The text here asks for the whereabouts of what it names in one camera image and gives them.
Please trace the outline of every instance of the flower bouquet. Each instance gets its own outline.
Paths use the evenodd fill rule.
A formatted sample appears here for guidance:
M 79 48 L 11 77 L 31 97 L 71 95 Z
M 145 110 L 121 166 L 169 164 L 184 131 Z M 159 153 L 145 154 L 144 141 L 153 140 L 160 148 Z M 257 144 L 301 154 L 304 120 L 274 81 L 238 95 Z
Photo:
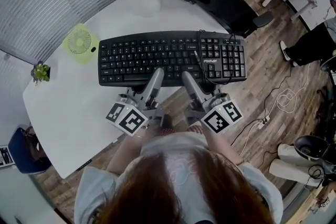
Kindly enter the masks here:
M 50 79 L 50 67 L 44 65 L 43 61 L 39 61 L 30 72 L 33 77 L 33 81 L 38 84 L 39 81 L 49 81 Z

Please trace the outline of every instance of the keyboard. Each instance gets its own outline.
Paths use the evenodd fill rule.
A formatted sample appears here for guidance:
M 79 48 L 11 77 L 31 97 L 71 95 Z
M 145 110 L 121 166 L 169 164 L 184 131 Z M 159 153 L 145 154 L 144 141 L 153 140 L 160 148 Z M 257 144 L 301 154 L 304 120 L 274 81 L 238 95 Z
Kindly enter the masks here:
M 146 84 L 159 67 L 165 73 L 163 87 L 183 86 L 183 71 L 188 71 L 198 83 L 246 80 L 244 40 L 240 36 L 230 37 L 216 32 L 200 35 L 199 31 L 161 31 L 102 40 L 98 56 L 99 84 L 139 86 Z M 203 57 L 206 77 L 195 52 L 200 60 Z

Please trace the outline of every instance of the small desk fan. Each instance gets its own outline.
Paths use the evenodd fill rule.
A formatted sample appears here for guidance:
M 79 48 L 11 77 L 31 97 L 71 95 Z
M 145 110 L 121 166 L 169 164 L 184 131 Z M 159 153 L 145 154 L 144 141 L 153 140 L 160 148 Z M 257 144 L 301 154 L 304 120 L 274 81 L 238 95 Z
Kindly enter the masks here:
M 62 46 L 76 62 L 84 65 L 98 51 L 99 39 L 84 24 L 78 24 L 63 40 Z

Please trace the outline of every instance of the white cable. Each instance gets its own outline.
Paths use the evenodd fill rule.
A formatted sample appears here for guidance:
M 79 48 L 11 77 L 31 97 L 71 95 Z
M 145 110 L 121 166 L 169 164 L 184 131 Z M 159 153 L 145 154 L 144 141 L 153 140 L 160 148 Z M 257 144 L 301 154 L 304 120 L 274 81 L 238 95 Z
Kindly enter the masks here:
M 274 104 L 273 104 L 273 106 L 272 106 L 272 108 L 271 108 L 271 110 L 269 111 L 269 113 L 268 113 L 267 116 L 270 116 L 270 114 L 271 114 L 271 112 L 272 112 L 272 110 L 273 110 L 275 104 L 277 104 L 278 109 L 280 109 L 281 111 L 284 111 L 284 112 L 286 112 L 286 113 L 288 113 L 288 114 L 293 113 L 293 112 L 295 111 L 295 108 L 296 108 L 296 102 L 297 102 L 297 94 L 307 86 L 308 81 L 309 81 L 309 67 L 310 67 L 310 64 L 308 65 L 308 69 L 307 69 L 307 79 L 306 79 L 306 82 L 305 82 L 305 84 L 303 85 L 303 87 L 302 87 L 301 89 L 299 89 L 297 92 L 293 92 L 291 89 L 286 88 L 286 89 L 284 89 L 281 93 L 279 93 L 278 96 L 277 96 L 277 98 L 275 99 L 275 102 L 274 102 Z M 281 104 L 281 103 L 279 102 L 279 99 L 282 98 L 282 97 L 287 98 L 288 102 L 285 103 L 285 104 Z M 287 111 L 287 110 L 285 110 L 284 108 L 285 108 L 286 106 L 288 106 L 289 103 L 290 103 L 290 101 L 293 100 L 293 99 L 295 100 L 293 110 L 292 110 L 292 111 Z
M 250 133 L 251 133 L 253 127 L 254 127 L 254 126 L 257 126 L 258 124 L 261 124 L 261 122 L 257 122 L 257 123 L 255 123 L 255 124 L 253 124 L 253 126 L 252 126 L 251 129 L 249 130 L 248 135 L 247 135 L 247 138 L 246 138 L 245 145 L 244 145 L 244 147 L 243 147 L 243 150 L 242 150 L 241 153 L 240 153 L 240 156 L 242 155 L 244 149 L 246 148 L 247 141 L 248 141 L 248 138 L 249 138 L 249 136 L 250 136 Z

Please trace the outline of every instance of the blue chair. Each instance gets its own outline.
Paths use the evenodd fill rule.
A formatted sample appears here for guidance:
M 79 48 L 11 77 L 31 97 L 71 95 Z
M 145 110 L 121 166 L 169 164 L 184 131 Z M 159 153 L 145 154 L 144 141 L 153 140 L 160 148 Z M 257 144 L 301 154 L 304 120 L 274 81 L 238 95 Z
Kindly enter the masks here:
M 51 166 L 51 162 L 46 157 L 38 161 L 33 159 L 27 150 L 24 132 L 24 129 L 18 127 L 8 144 L 8 149 L 13 161 L 18 170 L 23 174 L 44 173 Z

